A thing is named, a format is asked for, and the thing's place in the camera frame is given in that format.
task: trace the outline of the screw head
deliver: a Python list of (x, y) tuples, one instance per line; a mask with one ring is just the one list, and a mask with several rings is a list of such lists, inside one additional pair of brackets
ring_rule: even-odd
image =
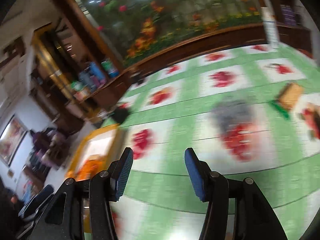
[(109, 172), (107, 172), (107, 171), (101, 171), (99, 175), (100, 175), (100, 177), (104, 178), (104, 177), (106, 177), (106, 176), (109, 175)]
[(247, 184), (252, 184), (252, 183), (253, 183), (253, 179), (251, 179), (251, 178), (246, 178), (244, 181), (245, 181)]
[(66, 179), (65, 183), (66, 183), (67, 185), (70, 185), (70, 184), (73, 183), (73, 181), (74, 181), (73, 178), (69, 178), (69, 179)]
[(219, 175), (220, 174), (218, 172), (216, 172), (216, 171), (211, 171), (210, 172), (210, 176), (213, 177), (213, 178), (217, 178), (217, 177), (219, 177)]

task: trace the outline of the red flower pattern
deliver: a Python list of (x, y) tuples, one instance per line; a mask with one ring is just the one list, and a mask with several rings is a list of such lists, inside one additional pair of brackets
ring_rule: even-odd
[(259, 51), (268, 51), (268, 47), (264, 45), (255, 45), (252, 47), (253, 49), (259, 50)]
[(153, 132), (151, 129), (144, 129), (133, 135), (133, 159), (141, 159), (152, 143)]
[(226, 57), (224, 53), (211, 53), (211, 54), (205, 55), (206, 61), (216, 61), (224, 57)]
[(293, 70), (290, 67), (282, 64), (273, 63), (268, 65), (267, 67), (275, 69), (281, 75), (293, 73)]
[(172, 96), (172, 88), (171, 87), (167, 87), (164, 88), (154, 94), (151, 95), (150, 97), (150, 105), (157, 105), (161, 102), (163, 102), (164, 100), (170, 98)]
[(166, 74), (168, 75), (168, 74), (170, 74), (172, 72), (175, 72), (175, 71), (177, 71), (179, 69), (180, 69), (179, 65), (170, 66), (170, 67), (167, 68)]
[(249, 126), (248, 123), (238, 124), (222, 138), (225, 147), (230, 149), (231, 154), (241, 162), (248, 162), (253, 158), (253, 155), (248, 154), (251, 147)]
[(235, 82), (236, 75), (230, 71), (219, 71), (209, 75), (210, 79), (217, 81), (213, 87), (223, 88), (232, 85)]

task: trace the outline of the framed picture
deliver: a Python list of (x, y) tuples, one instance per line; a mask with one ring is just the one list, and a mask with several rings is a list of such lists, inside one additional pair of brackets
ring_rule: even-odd
[(15, 115), (4, 128), (0, 136), (0, 159), (8, 167), (10, 167), (14, 155), (26, 133), (27, 128)]

